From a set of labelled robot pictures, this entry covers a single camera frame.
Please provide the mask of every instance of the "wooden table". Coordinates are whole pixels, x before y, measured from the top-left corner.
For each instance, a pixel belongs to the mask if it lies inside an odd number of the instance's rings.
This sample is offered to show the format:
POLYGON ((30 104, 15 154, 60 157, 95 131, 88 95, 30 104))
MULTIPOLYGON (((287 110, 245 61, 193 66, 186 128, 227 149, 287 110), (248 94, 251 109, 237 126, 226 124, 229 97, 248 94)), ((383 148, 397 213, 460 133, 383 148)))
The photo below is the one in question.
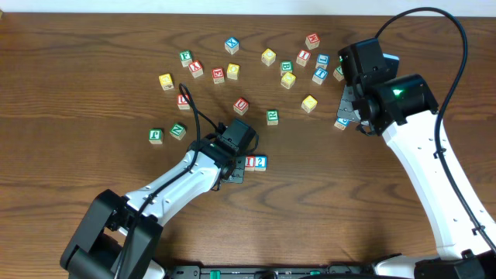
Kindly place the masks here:
MULTIPOLYGON (((120 195, 173 167, 194 140, 191 111, 177 109, 185 83, 199 109, 230 123, 233 102, 260 134, 265 173, 225 184, 184 207, 167 224, 158 259, 204 265, 327 264, 389 253, 436 252, 429 222, 405 171, 379 137, 332 125, 343 82, 312 82, 315 55, 372 37, 387 17, 6 14, 0 21, 0 277, 56 278, 59 258, 93 198, 120 195), (283 88, 282 60, 295 61, 305 36, 320 47, 283 88), (230 55, 224 41, 240 40, 230 55), (277 63, 260 61, 270 47, 277 63), (194 79, 178 53, 191 50, 205 74, 194 79), (241 65, 238 81, 212 82, 213 67, 241 65), (307 114, 302 99, 319 104, 307 114), (278 126, 265 112, 278 109, 278 126), (150 128, 189 128, 162 146, 150 128)), ((446 115, 454 150, 482 202, 496 213, 496 20, 461 19, 469 38, 465 74, 446 115)), ((460 37, 444 18, 407 18, 381 36, 401 58, 399 74, 420 73, 441 103, 461 57, 460 37)), ((201 121, 202 134, 211 132, 201 121)))

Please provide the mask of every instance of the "alphabet block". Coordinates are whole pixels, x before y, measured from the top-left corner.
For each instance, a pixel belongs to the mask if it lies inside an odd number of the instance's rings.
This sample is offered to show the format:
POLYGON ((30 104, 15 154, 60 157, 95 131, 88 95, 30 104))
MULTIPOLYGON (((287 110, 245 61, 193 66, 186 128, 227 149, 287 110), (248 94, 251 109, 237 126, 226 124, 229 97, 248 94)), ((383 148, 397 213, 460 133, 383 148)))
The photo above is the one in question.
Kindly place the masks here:
POLYGON ((255 171, 265 171, 267 169, 267 157, 256 156, 255 157, 255 171))
POLYGON ((163 74, 158 77, 158 80, 160 81, 160 85, 164 91, 174 88, 171 74, 163 74))
POLYGON ((186 135, 186 128, 177 123, 170 130, 170 135, 178 140, 182 140, 184 135, 186 135))
POLYGON ((328 72, 322 68, 317 68, 317 70, 315 70, 315 73, 313 74, 313 77, 312 77, 312 80, 316 83, 316 84, 322 84, 322 82, 324 82, 324 80, 327 78, 327 74, 328 72))
POLYGON ((222 68, 212 69, 212 77, 215 84, 224 83, 224 70, 222 68))
POLYGON ((329 65, 329 55, 319 54, 317 56, 317 63, 315 64, 315 69, 321 67, 322 69, 327 69, 327 65, 329 65))
POLYGON ((304 67, 307 65, 307 62, 310 60, 310 56, 311 54, 308 51, 301 50, 300 53, 298 54, 298 57, 296 57, 296 63, 304 67))
POLYGON ((179 53, 179 58, 181 58, 181 63, 183 67, 187 67, 189 64, 193 62, 193 56, 191 55, 191 51, 185 50, 179 53))
POLYGON ((164 137, 164 132, 161 129, 151 129, 148 133, 148 140, 152 144, 162 144, 162 139, 164 137))
POLYGON ((337 67, 334 70, 334 73, 332 73, 332 75, 336 78, 336 80, 342 81, 344 79, 344 75, 343 75, 343 69, 341 69, 341 66, 337 67))
POLYGON ((266 64, 267 66, 272 65, 273 62, 276 61, 276 53, 272 51, 271 49, 266 49, 262 53, 262 62, 266 64))
POLYGON ((296 77, 292 73, 286 73, 282 76, 281 85, 289 89, 295 84, 295 81, 296 77))
POLYGON ((255 170, 255 156, 246 156, 245 171, 255 170))
POLYGON ((203 67, 197 60, 188 65, 189 71, 193 75, 193 78, 197 78, 203 74, 203 67))
POLYGON ((229 64, 227 67, 227 78, 237 80, 239 77, 239 65, 229 64))
POLYGON ((268 110, 267 111, 267 125, 277 125, 279 124, 279 113, 277 110, 268 110))
POLYGON ((307 39, 305 40, 305 43, 306 43, 307 48, 309 50, 313 50, 313 49, 315 49, 316 47, 319 46, 320 38, 317 35, 317 33, 313 33, 313 34, 310 34, 310 35, 307 36, 307 39))
POLYGON ((293 72, 293 62, 282 61, 281 62, 281 76, 283 76, 286 73, 292 73, 292 72, 293 72))
POLYGON ((309 95, 301 104, 301 108, 307 113, 310 113, 317 106, 317 100, 315 100, 311 95, 309 95))
POLYGON ((239 41, 236 40, 234 37, 230 37, 227 39, 224 47, 227 52, 229 52, 230 54, 234 54, 236 51, 239 50, 239 41))
POLYGON ((186 102, 182 94, 179 94, 177 96, 177 106, 179 107, 179 109, 189 109, 189 104, 188 102, 186 102))
POLYGON ((233 106, 234 111, 238 112, 240 115, 245 114, 248 111, 249 107, 250 104, 248 104, 248 102, 243 98, 239 98, 238 101, 236 101, 233 106))
POLYGON ((336 122, 334 123, 334 126, 335 126, 337 129, 344 130, 344 129, 346 129, 346 127, 348 126, 348 123, 350 123, 350 121, 349 121, 348 119, 338 118, 338 119, 336 120, 336 122))

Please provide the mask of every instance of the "black cable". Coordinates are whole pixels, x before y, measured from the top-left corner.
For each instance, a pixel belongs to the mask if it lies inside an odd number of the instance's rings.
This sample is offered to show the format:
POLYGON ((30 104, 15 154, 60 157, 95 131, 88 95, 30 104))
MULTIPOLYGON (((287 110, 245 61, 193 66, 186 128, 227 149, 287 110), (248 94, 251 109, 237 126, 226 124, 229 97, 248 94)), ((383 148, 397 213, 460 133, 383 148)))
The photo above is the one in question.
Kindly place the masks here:
POLYGON ((189 172, 193 168, 193 166, 195 165, 196 159, 198 158, 200 135, 201 135, 200 120, 198 119, 199 111, 196 109, 195 102, 193 101, 193 97, 191 96, 191 93, 189 92, 189 90, 186 86, 184 86, 183 84, 179 84, 179 92, 183 95, 183 98, 186 100, 186 102, 188 102, 188 104, 191 106, 191 108, 193 109, 193 114, 195 115, 195 123, 196 123, 195 154, 193 155, 193 159, 191 160, 191 163, 182 172, 180 172, 175 177, 171 178, 169 181, 165 182, 162 186, 157 188, 151 195, 148 195, 148 197, 146 197, 145 202, 141 205, 138 212, 136 213, 132 225, 129 227, 128 235, 126 237, 126 240, 124 241, 124 246, 122 247, 121 257, 119 258, 119 262, 117 263, 117 268, 115 269, 114 279, 119 279, 119 276, 122 272, 122 264, 124 263, 124 259, 126 257, 127 251, 129 250, 129 244, 131 243, 131 239, 133 238, 134 231, 136 229, 136 226, 138 225, 138 222, 140 221, 140 216, 143 213, 143 211, 145 210, 145 208, 148 206, 149 203, 152 202, 152 200, 158 195, 158 193, 160 193, 168 185, 172 184, 174 181, 179 179, 179 177, 181 177, 181 176, 185 175, 187 172, 189 172), (183 89, 186 91, 186 94, 188 95, 187 98, 183 92, 183 89))
POLYGON ((436 154, 437 157, 439 158, 439 161, 441 162, 441 165, 443 166, 444 173, 446 174, 446 177, 448 178, 448 181, 451 183, 451 187, 453 188, 453 191, 455 192, 456 196, 460 200, 461 205, 463 206, 463 209, 465 209, 465 212, 467 212, 470 221, 474 224, 474 230, 478 231, 480 233, 480 236, 484 239, 484 241, 488 244, 489 248, 493 251, 494 254, 496 254, 496 246, 494 246, 494 243, 491 241, 489 236, 487 236, 487 233, 484 231, 484 227, 481 226, 477 218, 475 217, 474 213, 470 209, 470 206, 467 204, 467 201, 463 197, 460 189, 456 185, 455 179, 453 178, 453 175, 451 174, 450 168, 448 167, 448 163, 446 162, 446 158, 443 155, 443 152, 446 151, 443 149, 441 146, 441 124, 443 121, 443 116, 444 113, 446 112, 446 108, 448 107, 448 104, 450 103, 450 99, 453 96, 453 93, 455 91, 456 86, 458 85, 458 82, 460 81, 460 78, 462 76, 463 70, 465 68, 465 64, 467 63, 467 57, 468 57, 468 43, 467 43, 467 35, 465 34, 465 30, 463 29, 461 23, 456 19, 454 16, 449 14, 446 11, 443 11, 442 9, 438 8, 431 8, 431 7, 422 7, 422 8, 416 8, 416 9, 411 9, 406 12, 402 12, 401 14, 389 19, 377 32, 375 35, 376 38, 379 37, 379 35, 390 25, 393 21, 396 19, 399 19, 403 16, 406 16, 408 14, 411 14, 413 12, 438 12, 441 15, 445 16, 451 22, 455 24, 457 27, 458 31, 460 32, 460 35, 462 37, 462 43, 463 43, 463 57, 462 57, 462 62, 460 65, 460 69, 458 70, 458 74, 456 74, 455 81, 451 85, 451 88, 449 89, 448 95, 444 99, 443 105, 441 106, 441 109, 439 110, 439 114, 437 115, 436 119, 436 125, 434 128, 434 139, 436 143, 436 154))

